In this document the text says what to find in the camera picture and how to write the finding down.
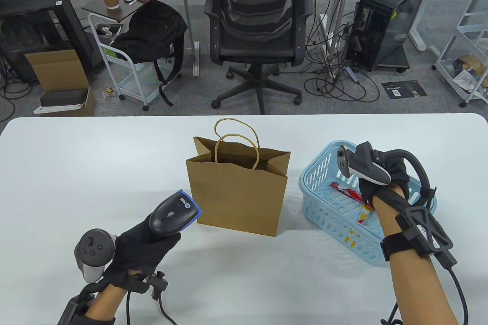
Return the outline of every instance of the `black backpack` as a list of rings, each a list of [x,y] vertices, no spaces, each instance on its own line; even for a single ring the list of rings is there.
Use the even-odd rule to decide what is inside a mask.
[[[187,29],[185,20],[174,8],[152,0],[134,13],[129,21],[129,30],[119,35],[111,44],[127,53],[135,64],[154,62],[157,78],[161,81],[159,93],[170,107],[173,104],[164,95],[162,87],[172,81],[181,70]],[[164,79],[157,60],[172,57],[175,58],[173,69],[168,78]]]

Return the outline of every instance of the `white shelf cart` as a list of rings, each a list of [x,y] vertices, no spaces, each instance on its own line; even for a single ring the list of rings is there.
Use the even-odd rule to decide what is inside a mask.
[[[432,66],[432,69],[437,69],[462,98],[460,107],[466,107],[472,99],[481,99],[488,104],[488,94],[481,86],[488,75],[488,11],[474,11],[479,1],[472,0],[466,7],[448,44]],[[468,24],[469,22],[478,22],[478,24]],[[475,77],[476,84],[471,91],[464,90],[453,81],[455,77],[453,63],[458,57],[467,54],[476,57],[485,68],[481,76]]]
[[[129,55],[127,55],[125,52],[102,43],[96,32],[96,23],[94,22],[95,18],[102,19],[104,20],[103,22],[117,22],[114,19],[110,19],[103,15],[95,13],[90,13],[88,15],[88,22],[90,23],[93,36],[95,38],[96,44],[99,47],[101,56],[107,67],[108,74],[110,74],[110,78],[112,79],[115,90],[119,94],[119,99],[124,100],[126,96],[137,99],[143,102],[143,110],[148,111],[148,104],[152,102],[157,95],[159,95],[159,87],[161,85],[161,81],[157,79],[156,70],[154,69],[154,63],[143,62],[134,64]],[[125,59],[113,57],[110,54],[107,54],[105,50],[111,51],[115,54],[120,54]],[[173,68],[173,62],[173,58],[161,58],[157,61],[157,65],[159,66],[161,73],[165,78],[167,78],[167,76],[171,72],[171,69]],[[117,81],[114,76],[111,64],[118,64],[120,66],[123,66],[131,70],[131,73],[121,81]],[[164,89],[168,85],[169,82],[166,85],[163,85],[162,88]]]

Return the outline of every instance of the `white table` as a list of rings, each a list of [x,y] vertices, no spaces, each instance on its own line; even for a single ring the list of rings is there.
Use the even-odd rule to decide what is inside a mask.
[[[277,238],[194,224],[159,267],[180,325],[377,325],[395,303],[388,269],[365,264],[300,211],[298,176],[331,140],[404,148],[438,187],[436,217],[454,241],[470,324],[486,322],[488,128],[475,114],[242,116],[262,146],[292,151]],[[189,189],[192,137],[217,116],[21,118],[0,137],[2,324],[52,325],[84,285],[73,258],[93,227],[115,234]],[[222,125],[221,131],[249,131]],[[453,282],[439,271],[458,318]],[[117,323],[125,324],[125,306]],[[134,325],[165,324],[156,302],[131,300]]]

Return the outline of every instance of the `gloved hand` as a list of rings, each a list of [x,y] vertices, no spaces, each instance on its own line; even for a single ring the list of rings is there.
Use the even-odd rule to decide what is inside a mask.
[[[404,195],[405,199],[408,200],[408,196],[410,192],[408,190],[408,182],[410,181],[410,177],[406,173],[405,162],[401,157],[394,157],[389,159],[385,162],[383,168],[390,174],[392,177],[391,186],[399,186]],[[359,179],[359,191],[361,192],[361,197],[363,200],[373,207],[372,200],[373,197],[376,195],[375,193],[378,189],[381,189],[383,186],[379,186],[372,182],[369,182],[366,179],[360,178]]]
[[[103,276],[115,287],[120,287],[127,278],[129,269],[141,271],[149,276],[180,240],[181,234],[160,237],[149,229],[149,218],[122,233],[115,240],[115,255],[112,263],[104,271]]]

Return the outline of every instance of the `backpack strap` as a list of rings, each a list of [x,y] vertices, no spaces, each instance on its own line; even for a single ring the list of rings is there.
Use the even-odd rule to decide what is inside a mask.
[[[173,69],[171,69],[171,72],[168,75],[167,79],[164,79],[164,76],[162,75],[162,72],[157,65],[157,61],[154,61],[154,68],[156,69],[156,74],[157,74],[157,79],[161,81],[161,85],[159,86],[159,94],[161,95],[162,99],[166,104],[168,104],[170,107],[172,107],[174,104],[169,101],[169,99],[166,97],[164,92],[162,91],[162,87],[167,85],[170,81],[173,81],[173,79],[178,76],[178,74],[181,71],[181,66],[183,65],[183,49],[185,46],[185,34],[180,35],[178,38],[176,38],[173,42],[173,53],[169,55],[170,57],[174,57],[175,60],[173,62]]]

